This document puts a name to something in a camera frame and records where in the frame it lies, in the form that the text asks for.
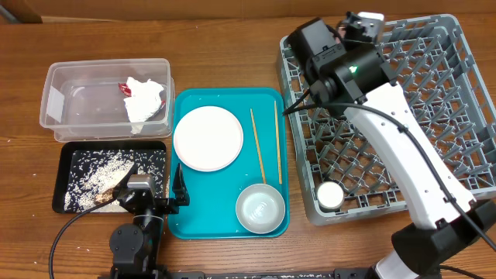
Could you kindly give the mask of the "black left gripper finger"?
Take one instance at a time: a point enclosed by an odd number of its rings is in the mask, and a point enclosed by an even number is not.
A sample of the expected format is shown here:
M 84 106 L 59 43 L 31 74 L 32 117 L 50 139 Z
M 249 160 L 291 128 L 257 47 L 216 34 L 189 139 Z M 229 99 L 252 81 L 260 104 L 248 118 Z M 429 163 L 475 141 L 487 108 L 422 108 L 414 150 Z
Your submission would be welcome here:
M 180 163 L 177 164 L 176 171 L 174 174 L 172 192 L 174 193 L 175 205 L 177 206 L 190 205 L 190 196 L 184 181 L 183 170 Z
M 125 176 L 117 183 L 117 185 L 112 190 L 112 197 L 117 198 L 120 191 L 126 187 L 130 177 L 136 173 L 136 165 L 133 164 Z

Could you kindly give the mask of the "white rice pile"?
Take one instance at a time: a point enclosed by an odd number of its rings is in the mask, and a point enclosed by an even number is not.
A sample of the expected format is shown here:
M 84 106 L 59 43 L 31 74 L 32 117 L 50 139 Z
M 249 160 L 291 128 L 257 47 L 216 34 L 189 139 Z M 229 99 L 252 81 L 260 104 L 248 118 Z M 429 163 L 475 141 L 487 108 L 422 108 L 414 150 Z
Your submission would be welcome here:
M 138 174 L 150 174 L 157 198 L 164 196 L 165 150 L 77 150 L 71 158 L 63 213 L 83 212 L 95 196 L 116 186 L 133 164 Z

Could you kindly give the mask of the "large white plate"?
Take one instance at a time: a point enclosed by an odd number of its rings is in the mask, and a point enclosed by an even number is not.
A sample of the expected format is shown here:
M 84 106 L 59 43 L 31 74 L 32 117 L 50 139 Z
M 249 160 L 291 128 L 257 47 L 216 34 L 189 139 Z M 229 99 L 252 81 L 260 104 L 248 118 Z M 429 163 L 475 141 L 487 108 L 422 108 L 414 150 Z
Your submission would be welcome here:
M 228 167 L 243 147 L 243 128 L 228 110 L 202 106 L 185 114 L 176 125 L 174 151 L 195 171 L 213 172 Z

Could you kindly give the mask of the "grey ceramic bowl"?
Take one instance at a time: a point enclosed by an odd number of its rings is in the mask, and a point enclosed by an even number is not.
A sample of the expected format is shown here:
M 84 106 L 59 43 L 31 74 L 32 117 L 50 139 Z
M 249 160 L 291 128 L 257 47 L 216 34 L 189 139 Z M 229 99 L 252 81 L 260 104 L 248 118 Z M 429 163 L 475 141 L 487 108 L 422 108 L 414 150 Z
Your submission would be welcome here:
M 286 204 L 281 193 L 268 184 L 252 184 L 236 200 L 236 217 L 251 233 L 267 234 L 284 221 Z

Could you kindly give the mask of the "white paper cup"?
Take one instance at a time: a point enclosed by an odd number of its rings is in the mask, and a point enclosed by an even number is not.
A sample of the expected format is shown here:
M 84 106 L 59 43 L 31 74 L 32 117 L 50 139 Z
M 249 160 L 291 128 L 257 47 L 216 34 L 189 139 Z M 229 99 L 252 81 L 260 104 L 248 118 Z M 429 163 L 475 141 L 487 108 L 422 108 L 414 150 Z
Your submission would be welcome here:
M 316 198 L 323 210 L 339 210 L 344 203 L 345 193 L 335 181 L 325 181 L 317 187 Z

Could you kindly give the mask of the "brown food scrap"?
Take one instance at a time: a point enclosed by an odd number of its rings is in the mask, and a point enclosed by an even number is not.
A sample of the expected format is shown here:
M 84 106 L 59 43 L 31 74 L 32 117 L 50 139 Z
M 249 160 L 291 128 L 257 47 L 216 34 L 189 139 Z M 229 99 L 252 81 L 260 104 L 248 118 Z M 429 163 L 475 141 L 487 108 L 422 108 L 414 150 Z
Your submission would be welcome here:
M 94 204 L 100 205 L 113 199 L 113 189 L 110 188 L 95 196 Z

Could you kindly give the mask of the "red foil snack wrapper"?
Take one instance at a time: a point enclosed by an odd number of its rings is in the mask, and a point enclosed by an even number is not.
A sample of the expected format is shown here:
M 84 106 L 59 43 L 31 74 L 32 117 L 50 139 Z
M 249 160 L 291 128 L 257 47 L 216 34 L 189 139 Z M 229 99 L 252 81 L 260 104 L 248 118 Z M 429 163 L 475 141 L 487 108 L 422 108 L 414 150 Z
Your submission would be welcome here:
M 129 86 L 126 83 L 118 83 L 119 90 L 126 96 L 126 97 L 131 97 L 132 96 L 132 91 L 129 88 Z M 166 101 L 162 101 L 160 103 L 159 109 L 162 109 L 166 105 Z

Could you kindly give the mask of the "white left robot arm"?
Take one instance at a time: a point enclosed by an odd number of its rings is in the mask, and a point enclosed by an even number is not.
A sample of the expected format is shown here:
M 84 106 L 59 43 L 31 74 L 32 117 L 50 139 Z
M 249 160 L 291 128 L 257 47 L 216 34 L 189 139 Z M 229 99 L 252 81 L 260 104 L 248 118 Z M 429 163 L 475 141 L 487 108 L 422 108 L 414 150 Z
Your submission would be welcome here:
M 169 278 L 167 269 L 157 264 L 157 257 L 165 216 L 176 215 L 181 206 L 190 205 L 181 165 L 176 167 L 171 190 L 173 198 L 157 198 L 153 178 L 137 174 L 137 167 L 131 167 L 111 189 L 111 198 L 78 213 L 60 229 L 50 249 L 49 277 L 54 278 L 54 254 L 66 229 L 84 215 L 117 201 L 133 214 L 133 221 L 119 226 L 110 236 L 109 248 L 113 253 L 110 278 Z

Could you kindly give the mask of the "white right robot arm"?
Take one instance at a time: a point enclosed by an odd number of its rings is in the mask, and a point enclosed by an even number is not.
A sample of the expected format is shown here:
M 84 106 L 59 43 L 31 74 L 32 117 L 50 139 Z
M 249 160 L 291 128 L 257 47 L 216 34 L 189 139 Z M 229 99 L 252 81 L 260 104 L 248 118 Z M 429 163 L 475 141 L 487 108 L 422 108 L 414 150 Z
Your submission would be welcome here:
M 311 107 L 345 116 L 399 187 L 412 223 L 391 237 L 392 252 L 370 278 L 438 278 L 446 261 L 495 223 L 495 204 L 478 201 L 443 162 L 410 112 L 396 74 L 377 47 L 380 14 L 349 13 L 344 33 L 316 18 L 288 42 L 303 70 Z

